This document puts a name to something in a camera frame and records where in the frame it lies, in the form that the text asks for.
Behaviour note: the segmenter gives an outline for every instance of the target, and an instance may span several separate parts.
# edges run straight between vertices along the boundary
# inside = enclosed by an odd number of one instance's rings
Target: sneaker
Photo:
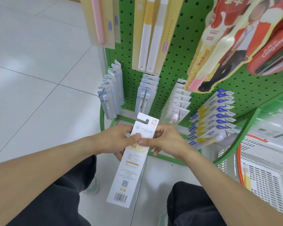
[[[90,185],[87,187],[87,189],[83,190],[82,193],[88,196],[94,195],[97,190],[99,189],[100,182],[99,180],[94,176],[93,180],[91,181]]]
[[[157,225],[158,226],[168,226],[168,213],[166,211],[160,214]]]

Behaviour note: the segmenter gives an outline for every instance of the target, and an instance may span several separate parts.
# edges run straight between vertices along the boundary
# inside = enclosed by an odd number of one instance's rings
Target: person's left hand
[[[92,142],[97,148],[95,154],[114,153],[117,159],[121,160],[121,151],[124,151],[127,146],[137,143],[142,137],[140,133],[136,133],[127,138],[126,133],[131,133],[132,129],[131,125],[118,124],[91,136]]]

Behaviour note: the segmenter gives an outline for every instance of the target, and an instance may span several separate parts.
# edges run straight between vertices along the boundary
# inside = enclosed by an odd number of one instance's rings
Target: leg
[[[36,197],[7,226],[90,226],[78,213],[79,193],[94,178],[96,163],[96,156],[91,156],[77,164]]]
[[[211,87],[216,83],[226,78],[242,61],[244,61],[246,51],[236,51],[232,57],[227,61],[224,66],[219,66],[215,74],[208,82],[203,82],[198,88],[201,92],[208,92],[211,90]]]
[[[168,226],[226,225],[201,186],[177,182],[167,200]]]

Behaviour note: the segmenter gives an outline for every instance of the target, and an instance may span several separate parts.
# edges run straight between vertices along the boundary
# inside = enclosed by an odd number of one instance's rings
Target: yellow and white toothbrush
[[[204,63],[202,68],[199,70],[192,83],[189,85],[188,89],[190,92],[197,91],[202,82],[205,80],[206,76],[213,71],[215,66],[218,64],[221,57],[223,57],[226,52],[234,45],[235,43],[235,34],[237,31],[247,22],[249,15],[253,9],[260,3],[261,0],[254,0],[248,9],[245,11],[244,15],[235,25],[233,30],[226,36],[222,37],[217,43],[215,49],[213,50],[211,56]]]
[[[154,27],[154,32],[149,51],[149,58],[147,62],[147,72],[153,73],[155,69],[156,59],[158,55],[159,46],[161,43],[161,36],[164,29],[164,20],[166,18],[166,9],[168,8],[169,0],[161,0],[157,20]]]
[[[139,52],[139,70],[145,71],[147,65],[148,51],[152,30],[152,17],[155,0],[147,0],[146,11],[144,15],[144,26],[141,36],[141,49]]]

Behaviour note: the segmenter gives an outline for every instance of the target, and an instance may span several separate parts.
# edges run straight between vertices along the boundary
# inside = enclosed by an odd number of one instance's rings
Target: fingernail
[[[135,135],[136,135],[136,138],[137,138],[138,140],[142,137],[142,135],[141,135],[140,133],[136,133]]]

